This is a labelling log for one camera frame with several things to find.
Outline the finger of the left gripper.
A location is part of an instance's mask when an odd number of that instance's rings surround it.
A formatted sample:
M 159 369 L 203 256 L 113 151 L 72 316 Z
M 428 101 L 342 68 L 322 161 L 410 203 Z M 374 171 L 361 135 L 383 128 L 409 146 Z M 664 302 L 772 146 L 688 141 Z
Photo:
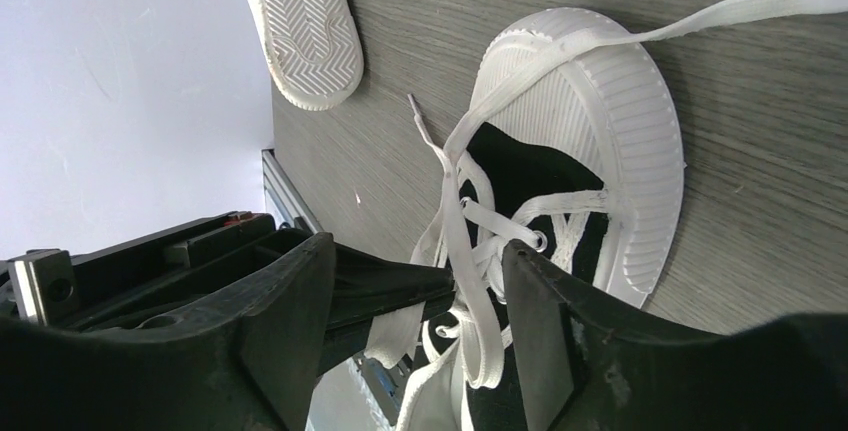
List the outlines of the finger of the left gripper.
M 454 280 L 446 268 L 388 261 L 338 244 L 317 373 L 364 351 L 374 318 L 422 304 L 424 321 L 446 313 L 453 299 Z

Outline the black white sneaker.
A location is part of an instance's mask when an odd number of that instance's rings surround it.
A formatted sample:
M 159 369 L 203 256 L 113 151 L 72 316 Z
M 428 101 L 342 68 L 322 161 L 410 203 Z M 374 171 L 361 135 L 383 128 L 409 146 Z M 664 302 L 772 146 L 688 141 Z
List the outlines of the black white sneaker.
M 842 13 L 847 0 L 724 0 L 630 33 L 581 8 L 526 16 L 488 46 L 468 111 L 433 152 L 439 209 L 411 260 L 448 266 L 445 317 L 419 305 L 377 317 L 365 353 L 384 366 L 420 350 L 400 430 L 480 430 L 485 405 L 517 427 L 513 332 L 503 253 L 520 240 L 626 310 L 642 308 L 665 266 L 684 190 L 674 102 L 645 50 L 708 28 Z

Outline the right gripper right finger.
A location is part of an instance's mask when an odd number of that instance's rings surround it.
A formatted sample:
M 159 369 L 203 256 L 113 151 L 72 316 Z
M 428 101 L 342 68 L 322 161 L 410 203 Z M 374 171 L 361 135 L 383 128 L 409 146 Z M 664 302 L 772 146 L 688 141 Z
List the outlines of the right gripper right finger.
M 732 334 L 636 309 L 521 241 L 503 254 L 531 430 L 843 430 L 847 318 L 794 314 Z

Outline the white sole sneaker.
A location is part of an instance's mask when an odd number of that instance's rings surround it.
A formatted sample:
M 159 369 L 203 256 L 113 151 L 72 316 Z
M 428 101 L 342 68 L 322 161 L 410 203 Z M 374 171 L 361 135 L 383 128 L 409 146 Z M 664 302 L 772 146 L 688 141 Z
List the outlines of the white sole sneaker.
M 359 86 L 365 60 L 348 0 L 246 0 L 270 75 L 294 106 L 325 111 Z

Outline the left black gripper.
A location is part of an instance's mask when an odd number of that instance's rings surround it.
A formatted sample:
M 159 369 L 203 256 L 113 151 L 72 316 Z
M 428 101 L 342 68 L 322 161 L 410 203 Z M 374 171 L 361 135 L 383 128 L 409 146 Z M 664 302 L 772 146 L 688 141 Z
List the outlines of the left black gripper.
M 91 253 L 29 250 L 1 264 L 1 315 L 73 331 L 146 320 L 267 266 L 311 233 L 301 218 L 279 225 L 267 213 L 229 212 Z

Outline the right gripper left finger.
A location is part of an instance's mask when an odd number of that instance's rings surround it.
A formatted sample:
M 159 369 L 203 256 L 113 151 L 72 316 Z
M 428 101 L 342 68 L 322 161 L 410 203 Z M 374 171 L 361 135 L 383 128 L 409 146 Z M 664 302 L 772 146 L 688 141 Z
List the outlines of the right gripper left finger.
M 5 430 L 301 430 L 336 251 L 319 233 L 134 329 L 1 323 Z

